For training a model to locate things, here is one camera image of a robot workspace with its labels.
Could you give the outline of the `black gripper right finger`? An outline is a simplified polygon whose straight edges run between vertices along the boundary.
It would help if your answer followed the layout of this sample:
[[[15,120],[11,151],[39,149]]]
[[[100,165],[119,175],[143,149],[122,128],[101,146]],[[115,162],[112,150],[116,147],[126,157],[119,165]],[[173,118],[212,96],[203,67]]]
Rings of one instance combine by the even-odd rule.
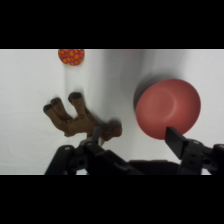
[[[194,139],[187,139],[175,128],[168,127],[165,142],[181,161],[178,175],[201,175],[207,170],[211,175],[224,175],[224,144],[209,148]]]

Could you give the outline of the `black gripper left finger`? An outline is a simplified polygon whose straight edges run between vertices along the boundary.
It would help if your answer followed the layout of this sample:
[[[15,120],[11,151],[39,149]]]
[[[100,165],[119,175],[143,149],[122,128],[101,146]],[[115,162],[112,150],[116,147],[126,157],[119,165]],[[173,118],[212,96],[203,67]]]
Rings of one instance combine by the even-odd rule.
[[[46,175],[76,175],[85,170],[89,175],[141,175],[141,172],[111,150],[100,146],[101,131],[95,128],[93,136],[77,147],[63,145],[53,156]]]

